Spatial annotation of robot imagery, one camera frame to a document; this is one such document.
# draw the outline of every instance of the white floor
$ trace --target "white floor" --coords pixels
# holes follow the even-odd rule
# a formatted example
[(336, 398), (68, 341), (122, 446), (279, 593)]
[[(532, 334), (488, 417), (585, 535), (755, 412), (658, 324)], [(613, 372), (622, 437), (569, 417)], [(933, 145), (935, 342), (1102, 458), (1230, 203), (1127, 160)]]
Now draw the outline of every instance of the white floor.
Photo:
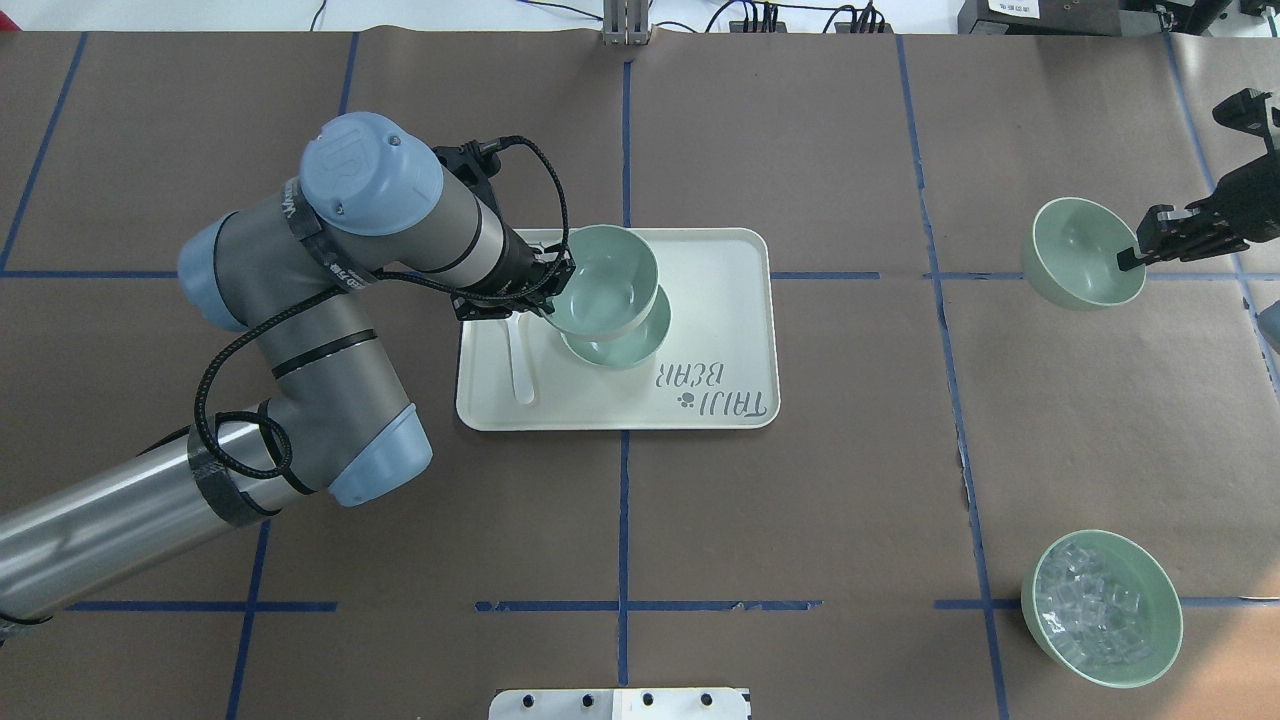
[[(800, 3), (837, 6), (841, 3)], [(600, 14), (602, 0), (561, 0), (564, 5)], [(878, 0), (876, 6), (900, 33), (954, 33), (963, 0)], [(24, 29), (114, 31), (298, 31), (307, 29), (320, 0), (0, 0), (4, 10)], [(652, 22), (677, 20), (698, 29), (707, 27), (719, 6), (713, 0), (653, 0)], [(717, 29), (741, 18), (742, 8), (721, 14)], [(818, 32), (829, 13), (783, 9), (780, 18), (791, 32)], [(355, 31), (380, 24), (435, 31), (548, 31), (599, 27), (596, 20), (556, 8), (526, 5), (518, 0), (330, 0), (317, 29)], [(1217, 36), (1272, 35), (1265, 19), (1242, 15), (1233, 3), (1229, 17), (1212, 28)]]

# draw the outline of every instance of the robotic arm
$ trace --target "robotic arm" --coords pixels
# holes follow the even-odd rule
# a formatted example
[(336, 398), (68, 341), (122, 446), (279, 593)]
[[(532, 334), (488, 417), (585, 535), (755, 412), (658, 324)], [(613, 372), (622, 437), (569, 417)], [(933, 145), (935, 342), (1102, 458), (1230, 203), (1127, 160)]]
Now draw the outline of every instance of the robotic arm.
[[(564, 237), (554, 247), (529, 246), (498, 214), (488, 181), (511, 145), (529, 146), (556, 183)], [(211, 323), (248, 331), (201, 379), (195, 425), (0, 518), (0, 643), (305, 495), (328, 489), (353, 506), (420, 474), (431, 447), (355, 292), (401, 279), (449, 292), (461, 320), (549, 314), (573, 272), (567, 236), (559, 179), (525, 138), (433, 151), (372, 113), (326, 123), (298, 177), (182, 250), (188, 300)], [(381, 269), (397, 261), (417, 273)], [(218, 369), (253, 340), (279, 395), (210, 420)]]
[(1231, 170), (1213, 195), (1184, 210), (1153, 205), (1138, 225), (1133, 249), (1116, 256), (1121, 270), (1167, 260), (1202, 260), (1249, 249), (1280, 236), (1280, 99), (1245, 88), (1213, 108), (1217, 124), (1256, 135), (1267, 151)]

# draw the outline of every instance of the white metal plate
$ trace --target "white metal plate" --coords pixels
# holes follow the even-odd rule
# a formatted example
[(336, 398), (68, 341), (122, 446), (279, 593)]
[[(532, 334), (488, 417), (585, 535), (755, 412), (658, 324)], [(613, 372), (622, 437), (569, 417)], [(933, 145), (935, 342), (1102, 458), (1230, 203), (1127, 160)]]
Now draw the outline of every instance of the white metal plate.
[[(671, 329), (635, 368), (590, 365), (545, 320), (524, 323), (535, 401), (516, 398), (503, 320), (463, 323), (458, 418), (477, 430), (746, 429), (778, 414), (764, 240), (744, 228), (635, 229), (658, 259)], [(559, 231), (520, 231), (550, 245)]]
[(733, 688), (504, 691), (489, 705), (489, 720), (750, 720), (749, 697)]

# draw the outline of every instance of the ice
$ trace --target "ice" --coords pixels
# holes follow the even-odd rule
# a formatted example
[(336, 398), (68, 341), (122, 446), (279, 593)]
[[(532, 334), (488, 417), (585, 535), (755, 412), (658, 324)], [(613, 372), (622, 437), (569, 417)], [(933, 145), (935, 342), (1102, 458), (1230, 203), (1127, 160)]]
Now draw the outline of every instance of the ice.
[(1092, 671), (1151, 657), (1142, 594), (1114, 577), (1101, 552), (1074, 542), (1055, 548), (1034, 594), (1041, 626), (1070, 665)]

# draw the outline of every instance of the green bowl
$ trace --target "green bowl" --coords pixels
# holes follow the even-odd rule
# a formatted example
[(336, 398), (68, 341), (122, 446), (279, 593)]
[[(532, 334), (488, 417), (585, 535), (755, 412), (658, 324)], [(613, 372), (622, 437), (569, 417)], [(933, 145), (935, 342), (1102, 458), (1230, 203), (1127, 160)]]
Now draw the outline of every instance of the green bowl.
[(671, 329), (671, 301), (667, 300), (667, 293), (659, 286), (649, 315), (639, 328), (630, 333), (608, 341), (582, 340), (570, 334), (562, 334), (562, 337), (573, 355), (593, 365), (631, 368), (662, 347), (668, 329)]
[[(1089, 573), (1089, 577), (1105, 578), (1107, 587), (1112, 588), (1111, 592), (1115, 592), (1114, 588), (1124, 588), (1140, 596), (1135, 612), (1128, 616), (1129, 621), (1121, 619), (1093, 635), (1100, 642), (1114, 644), (1117, 644), (1120, 638), (1137, 637), (1144, 650), (1132, 653), (1132, 660), (1126, 657), (1124, 661), (1102, 664), (1102, 656), (1097, 652), (1080, 652), (1079, 646), (1075, 651), (1064, 650), (1069, 643), (1059, 641), (1060, 644), (1055, 644), (1051, 639), (1053, 635), (1066, 637), (1061, 634), (1062, 623), (1059, 616), (1059, 612), (1064, 611), (1064, 605), (1047, 596), (1055, 589), (1061, 591), (1060, 596), (1069, 594), (1073, 589), (1061, 589), (1064, 585), (1061, 577), (1051, 579), (1057, 571), (1055, 566), (1060, 568), (1061, 564), (1047, 560), (1069, 543), (1088, 555), (1101, 557), (1103, 569)], [(1088, 582), (1088, 579), (1065, 580), (1066, 584)], [(1172, 666), (1183, 646), (1183, 609), (1169, 575), (1146, 550), (1125, 537), (1106, 530), (1076, 530), (1059, 538), (1041, 555), (1036, 568), (1023, 580), (1023, 619), (1036, 643), (1050, 657), (1082, 678), (1108, 688), (1139, 688), (1155, 682)]]
[(1121, 270), (1116, 254), (1138, 247), (1124, 220), (1080, 197), (1039, 209), (1023, 243), (1023, 274), (1046, 300), (1068, 310), (1124, 305), (1142, 291), (1147, 268)]
[(639, 234), (618, 225), (588, 225), (568, 236), (577, 269), (547, 315), (581, 341), (608, 341), (644, 323), (658, 292), (658, 260)]

